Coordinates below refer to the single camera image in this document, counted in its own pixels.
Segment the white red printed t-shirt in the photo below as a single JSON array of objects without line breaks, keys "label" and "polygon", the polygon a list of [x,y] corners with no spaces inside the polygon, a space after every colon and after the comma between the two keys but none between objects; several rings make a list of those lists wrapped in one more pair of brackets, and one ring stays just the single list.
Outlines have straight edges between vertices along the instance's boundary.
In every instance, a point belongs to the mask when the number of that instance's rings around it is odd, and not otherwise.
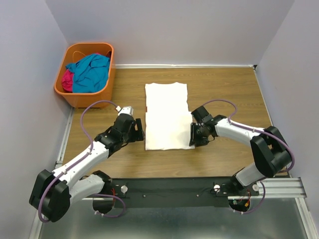
[{"label": "white red printed t-shirt", "polygon": [[194,149],[190,146],[192,115],[187,84],[145,84],[145,150]]}]

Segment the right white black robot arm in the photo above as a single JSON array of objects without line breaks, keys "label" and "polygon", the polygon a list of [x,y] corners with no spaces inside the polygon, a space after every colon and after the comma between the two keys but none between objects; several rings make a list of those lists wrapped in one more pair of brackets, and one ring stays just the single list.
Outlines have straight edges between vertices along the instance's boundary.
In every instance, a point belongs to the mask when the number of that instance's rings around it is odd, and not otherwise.
[{"label": "right white black robot arm", "polygon": [[190,126],[190,146],[206,146],[210,136],[220,136],[251,147],[254,162],[235,173],[221,186],[221,190],[227,193],[240,193],[252,183],[272,178],[284,167],[294,165],[293,153],[274,126],[252,127],[223,115],[213,117],[204,106],[192,111],[191,115],[195,122]]}]

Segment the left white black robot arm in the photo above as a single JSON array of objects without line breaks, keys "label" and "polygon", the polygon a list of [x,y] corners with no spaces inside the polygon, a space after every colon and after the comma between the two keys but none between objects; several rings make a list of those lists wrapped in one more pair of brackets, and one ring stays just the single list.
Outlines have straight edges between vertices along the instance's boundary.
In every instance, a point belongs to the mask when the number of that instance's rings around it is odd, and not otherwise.
[{"label": "left white black robot arm", "polygon": [[37,209],[41,222],[56,222],[72,203],[99,194],[107,183],[106,175],[84,174],[129,143],[144,141],[142,121],[130,114],[119,114],[114,124],[90,141],[90,145],[67,164],[42,170],[35,180],[29,204]]}]

